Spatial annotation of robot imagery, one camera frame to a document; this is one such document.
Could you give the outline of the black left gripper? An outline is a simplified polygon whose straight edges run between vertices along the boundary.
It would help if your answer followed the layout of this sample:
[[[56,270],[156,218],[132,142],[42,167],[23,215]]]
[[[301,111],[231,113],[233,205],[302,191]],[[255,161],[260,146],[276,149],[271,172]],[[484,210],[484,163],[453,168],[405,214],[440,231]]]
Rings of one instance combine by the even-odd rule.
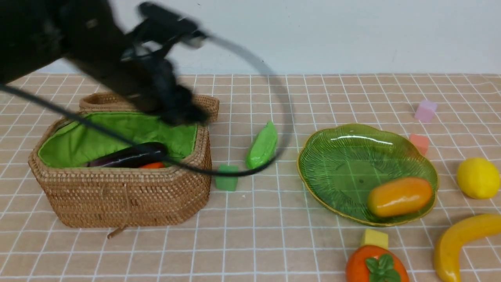
[[[169,126],[206,124],[210,114],[191,90],[177,85],[165,59],[178,42],[195,40],[198,48],[205,34],[194,20],[154,2],[140,3],[137,11],[143,21],[125,33],[109,2],[68,2],[68,61]]]

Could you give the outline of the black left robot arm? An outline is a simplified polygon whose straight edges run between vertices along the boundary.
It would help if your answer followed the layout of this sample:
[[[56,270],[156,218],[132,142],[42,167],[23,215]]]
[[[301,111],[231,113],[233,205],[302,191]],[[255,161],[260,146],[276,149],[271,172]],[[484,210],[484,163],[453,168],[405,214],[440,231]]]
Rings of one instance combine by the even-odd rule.
[[[142,2],[143,21],[125,33],[107,0],[2,0],[0,7],[2,84],[64,58],[168,125],[208,122],[209,113],[166,59],[176,43],[195,40],[198,47],[205,38],[193,20]]]

